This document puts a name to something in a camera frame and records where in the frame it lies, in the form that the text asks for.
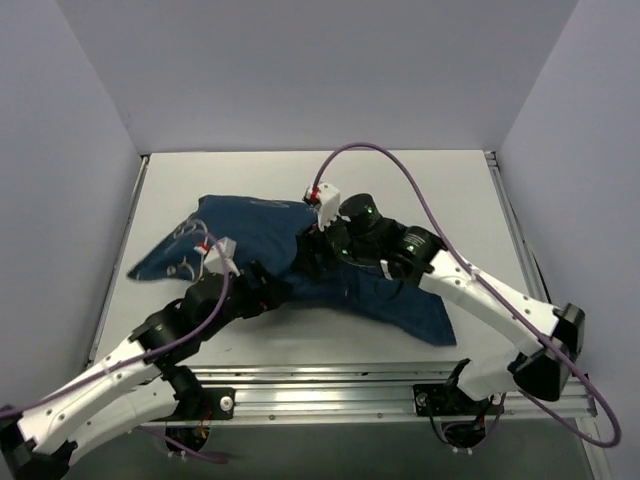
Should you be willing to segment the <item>blue fish-print pillowcase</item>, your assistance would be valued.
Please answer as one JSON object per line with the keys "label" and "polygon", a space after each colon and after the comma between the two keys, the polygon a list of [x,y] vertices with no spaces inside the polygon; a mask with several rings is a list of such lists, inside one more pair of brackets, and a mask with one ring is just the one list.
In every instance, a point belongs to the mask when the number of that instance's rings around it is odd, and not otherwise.
{"label": "blue fish-print pillowcase", "polygon": [[214,253],[213,238],[236,243],[233,260],[246,270],[254,261],[292,285],[295,302],[319,303],[384,322],[428,344],[456,345],[442,299],[399,280],[344,263],[303,267],[295,257],[296,236],[316,220],[304,203],[247,196],[205,195],[180,222],[127,273],[132,281],[195,281]]}

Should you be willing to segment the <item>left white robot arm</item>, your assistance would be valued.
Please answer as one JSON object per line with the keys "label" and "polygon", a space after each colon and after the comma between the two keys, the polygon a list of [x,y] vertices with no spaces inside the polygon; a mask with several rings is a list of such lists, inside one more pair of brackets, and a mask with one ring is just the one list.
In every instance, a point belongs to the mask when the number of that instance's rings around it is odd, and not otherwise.
{"label": "left white robot arm", "polygon": [[199,416],[207,395],[184,360],[230,322],[277,309],[292,292],[258,262],[248,275],[207,273],[37,405],[3,407],[1,454],[12,477],[61,479],[83,454],[141,424]]}

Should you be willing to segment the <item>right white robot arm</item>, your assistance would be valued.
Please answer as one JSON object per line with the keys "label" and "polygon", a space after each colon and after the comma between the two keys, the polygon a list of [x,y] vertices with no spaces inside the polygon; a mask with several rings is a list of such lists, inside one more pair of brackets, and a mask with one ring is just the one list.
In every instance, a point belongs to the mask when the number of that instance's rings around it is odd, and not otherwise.
{"label": "right white robot arm", "polygon": [[309,187],[304,202],[317,220],[299,236],[304,264],[312,271],[342,262],[435,294],[500,333],[513,356],[459,362],[444,388],[455,412],[469,411],[493,394],[522,391],[558,400],[581,354],[585,312],[536,300],[455,254],[443,239],[420,226],[383,216],[367,193],[341,200],[334,186]]}

